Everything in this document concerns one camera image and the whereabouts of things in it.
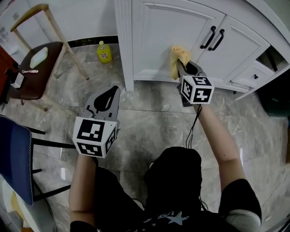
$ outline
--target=white soap bar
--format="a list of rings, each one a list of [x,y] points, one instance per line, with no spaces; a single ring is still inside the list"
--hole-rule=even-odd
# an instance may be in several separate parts
[[[41,49],[39,52],[37,52],[30,61],[30,68],[35,68],[38,66],[42,61],[44,61],[48,54],[48,48],[45,47]]]

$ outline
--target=small white box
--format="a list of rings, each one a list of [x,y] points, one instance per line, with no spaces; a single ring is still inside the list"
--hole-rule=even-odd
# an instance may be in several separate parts
[[[181,93],[190,104],[209,104],[213,96],[214,86],[207,77],[182,77]]]
[[[15,82],[11,83],[10,85],[13,86],[15,89],[18,89],[21,87],[23,79],[24,76],[21,73],[18,73]]]
[[[79,154],[105,158],[116,140],[117,123],[76,117],[72,140]]]

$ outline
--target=cabinet door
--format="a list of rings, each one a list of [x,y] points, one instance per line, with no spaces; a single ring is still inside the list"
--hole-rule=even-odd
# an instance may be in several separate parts
[[[220,44],[213,51],[218,41]],[[217,29],[216,38],[204,50],[197,64],[213,82],[227,83],[251,65],[270,45],[244,24],[226,16]]]
[[[135,79],[164,80],[173,45],[192,52],[196,61],[224,14],[187,0],[132,1],[133,73]]]

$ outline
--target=cabinet drawer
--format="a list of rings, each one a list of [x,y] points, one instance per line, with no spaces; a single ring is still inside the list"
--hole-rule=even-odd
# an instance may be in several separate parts
[[[241,72],[232,82],[256,88],[273,75],[274,72],[271,69],[255,60],[252,65]]]

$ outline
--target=black chair leg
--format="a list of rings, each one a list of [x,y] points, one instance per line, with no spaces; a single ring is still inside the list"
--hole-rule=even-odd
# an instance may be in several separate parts
[[[68,189],[70,189],[70,185],[68,186],[65,186],[65,187],[62,187],[62,188],[58,188],[56,190],[53,190],[53,191],[50,191],[50,192],[47,192],[47,193],[43,193],[43,194],[39,194],[37,196],[34,196],[33,197],[33,201],[39,201],[39,200],[42,200],[42,199],[45,199],[45,198],[49,198],[49,197],[52,197],[56,194],[59,194],[59,193],[62,193]]]
[[[28,127],[28,126],[26,126],[26,128],[27,128],[28,130],[30,130],[31,132],[33,132],[33,133],[37,133],[37,134],[45,135],[45,132],[44,132],[44,131],[37,130],[37,129],[34,129],[34,128],[30,128],[30,127]]]
[[[34,174],[34,173],[38,173],[38,172],[41,172],[41,171],[42,171],[42,169],[32,170],[32,174]]]
[[[76,148],[74,144],[66,144],[66,143],[57,143],[52,141],[46,141],[46,140],[39,140],[32,138],[33,145],[41,145],[41,146],[47,146],[47,147],[62,147],[62,148]]]

